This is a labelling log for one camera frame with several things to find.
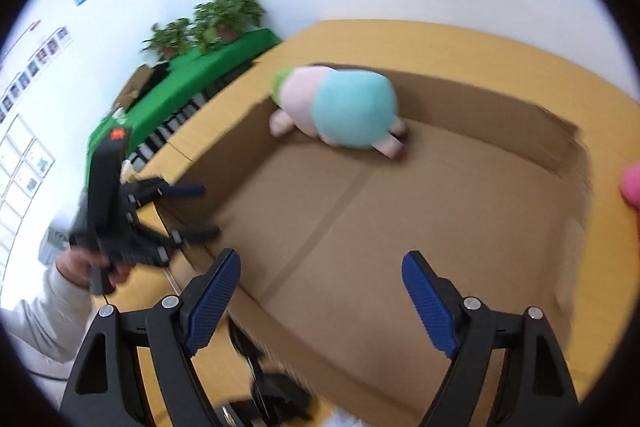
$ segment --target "brown flower pot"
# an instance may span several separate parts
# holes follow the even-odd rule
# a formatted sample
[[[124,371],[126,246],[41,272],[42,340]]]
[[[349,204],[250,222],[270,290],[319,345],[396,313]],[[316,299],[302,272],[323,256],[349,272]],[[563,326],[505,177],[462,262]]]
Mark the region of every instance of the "brown flower pot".
[[[233,42],[238,38],[238,33],[228,26],[218,26],[216,30],[223,42]]]
[[[176,55],[175,48],[163,48],[162,49],[162,58],[164,60],[171,60]]]

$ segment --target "green cloth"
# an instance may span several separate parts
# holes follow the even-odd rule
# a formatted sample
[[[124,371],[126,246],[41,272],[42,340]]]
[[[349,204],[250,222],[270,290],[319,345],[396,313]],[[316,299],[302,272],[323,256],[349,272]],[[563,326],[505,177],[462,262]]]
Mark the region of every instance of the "green cloth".
[[[85,185],[91,158],[98,144],[111,129],[118,125],[125,125],[131,129],[128,153],[133,152],[164,120],[189,102],[196,93],[280,42],[271,30],[261,29],[245,33],[237,41],[206,55],[201,55],[194,48],[186,55],[173,58],[169,65],[169,75],[131,108],[124,123],[117,122],[109,116],[91,133],[87,149]]]

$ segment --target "pink plush head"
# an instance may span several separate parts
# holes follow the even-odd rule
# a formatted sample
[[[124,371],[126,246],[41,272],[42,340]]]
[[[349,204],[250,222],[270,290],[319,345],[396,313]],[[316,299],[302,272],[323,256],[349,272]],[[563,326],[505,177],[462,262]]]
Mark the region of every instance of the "pink plush head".
[[[634,207],[640,207],[640,164],[629,167],[620,180],[620,192]]]

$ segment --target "human hand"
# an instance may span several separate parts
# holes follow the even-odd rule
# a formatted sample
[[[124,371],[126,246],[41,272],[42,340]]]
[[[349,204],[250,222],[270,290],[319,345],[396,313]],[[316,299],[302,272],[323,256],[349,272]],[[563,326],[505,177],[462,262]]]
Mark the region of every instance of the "human hand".
[[[91,265],[107,267],[110,261],[100,252],[81,247],[71,247],[56,259],[56,268],[62,277],[80,288],[89,288]],[[116,264],[115,270],[109,274],[111,285],[115,288],[126,282],[132,269],[129,264]]]

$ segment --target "potted plant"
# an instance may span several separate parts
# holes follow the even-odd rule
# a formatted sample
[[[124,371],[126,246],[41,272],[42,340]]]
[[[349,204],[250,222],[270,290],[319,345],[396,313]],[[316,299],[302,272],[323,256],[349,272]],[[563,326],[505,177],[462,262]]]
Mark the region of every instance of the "potted plant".
[[[144,50],[153,50],[164,60],[184,55],[191,48],[190,25],[191,21],[185,18],[170,22],[164,28],[154,24],[151,26],[153,36],[143,41],[146,44]]]
[[[263,15],[257,0],[208,0],[195,7],[191,36],[204,53],[219,42],[236,40],[251,26],[260,26]]]

